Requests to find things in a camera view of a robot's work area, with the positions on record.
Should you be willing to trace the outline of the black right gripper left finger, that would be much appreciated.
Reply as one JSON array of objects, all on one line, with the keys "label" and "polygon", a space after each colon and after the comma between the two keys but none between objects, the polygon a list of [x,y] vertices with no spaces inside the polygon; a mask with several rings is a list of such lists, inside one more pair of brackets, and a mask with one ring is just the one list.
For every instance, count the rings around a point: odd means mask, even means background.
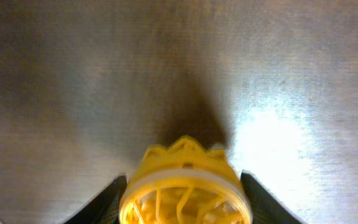
[{"label": "black right gripper left finger", "polygon": [[119,202],[127,187],[127,177],[117,176],[103,191],[64,224],[120,224]]}]

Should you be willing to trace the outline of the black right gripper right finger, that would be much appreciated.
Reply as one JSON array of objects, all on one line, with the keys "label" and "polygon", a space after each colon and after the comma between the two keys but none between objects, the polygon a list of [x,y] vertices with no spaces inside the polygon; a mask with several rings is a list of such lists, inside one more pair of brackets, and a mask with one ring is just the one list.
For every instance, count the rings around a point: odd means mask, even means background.
[{"label": "black right gripper right finger", "polygon": [[253,175],[243,172],[241,182],[250,201],[253,224],[301,224]]}]

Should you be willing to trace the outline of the yellow round plastic toy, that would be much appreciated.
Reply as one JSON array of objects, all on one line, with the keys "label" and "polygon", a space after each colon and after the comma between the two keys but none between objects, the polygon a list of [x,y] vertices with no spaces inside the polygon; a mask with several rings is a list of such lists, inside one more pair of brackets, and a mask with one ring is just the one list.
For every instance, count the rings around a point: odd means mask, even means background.
[{"label": "yellow round plastic toy", "polygon": [[225,150],[182,136],[146,150],[120,199],[119,221],[251,224],[253,213]]}]

